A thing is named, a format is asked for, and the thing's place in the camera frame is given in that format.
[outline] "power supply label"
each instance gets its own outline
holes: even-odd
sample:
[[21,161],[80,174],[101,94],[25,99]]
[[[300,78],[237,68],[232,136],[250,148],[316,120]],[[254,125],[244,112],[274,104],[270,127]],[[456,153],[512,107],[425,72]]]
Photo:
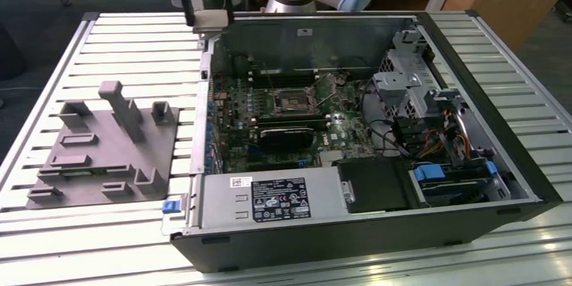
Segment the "power supply label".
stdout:
[[256,222],[310,217],[305,179],[252,181],[252,217]]

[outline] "slotted aluminum platform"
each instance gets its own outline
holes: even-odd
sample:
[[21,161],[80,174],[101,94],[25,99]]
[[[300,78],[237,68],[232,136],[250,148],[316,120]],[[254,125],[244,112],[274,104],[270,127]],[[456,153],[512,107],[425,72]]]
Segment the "slotted aluminum platform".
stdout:
[[[64,100],[97,97],[102,80],[149,107],[181,108],[169,195],[188,190],[200,51],[178,13],[84,21],[0,167],[0,285],[518,285],[572,278],[572,122],[478,18],[432,15],[565,203],[470,244],[202,275],[168,241],[181,216],[161,202],[25,210],[25,195],[61,127]],[[454,82],[437,64],[450,87]]]

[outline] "blue release tab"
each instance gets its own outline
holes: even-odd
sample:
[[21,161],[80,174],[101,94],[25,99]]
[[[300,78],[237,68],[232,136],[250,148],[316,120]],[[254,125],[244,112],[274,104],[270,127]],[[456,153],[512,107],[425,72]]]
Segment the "blue release tab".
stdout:
[[492,161],[486,162],[486,169],[489,170],[490,175],[494,175],[498,173],[497,166]]
[[420,165],[413,170],[413,173],[417,181],[436,180],[436,179],[442,179],[445,177],[445,173],[442,172],[442,168],[440,167],[438,164]]
[[162,213],[176,214],[180,212],[180,200],[165,200],[162,202]]
[[414,174],[414,178],[417,179],[417,181],[425,180],[425,174],[422,173],[421,167],[417,167],[413,170],[413,174]]

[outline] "motherboard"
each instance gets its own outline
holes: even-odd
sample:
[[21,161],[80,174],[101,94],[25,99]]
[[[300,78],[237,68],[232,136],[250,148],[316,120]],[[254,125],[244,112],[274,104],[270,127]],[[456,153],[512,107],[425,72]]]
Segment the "motherboard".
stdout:
[[224,173],[330,166],[376,154],[350,72],[213,78]]

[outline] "floor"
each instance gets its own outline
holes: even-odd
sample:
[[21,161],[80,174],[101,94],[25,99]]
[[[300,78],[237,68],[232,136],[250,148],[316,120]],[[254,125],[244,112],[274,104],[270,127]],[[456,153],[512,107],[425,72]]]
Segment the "floor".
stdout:
[[[173,11],[168,0],[0,0],[0,23],[12,34],[28,70],[0,81],[0,161],[8,152],[37,96],[86,11]],[[572,24],[549,14],[517,55],[568,111],[572,111]]]

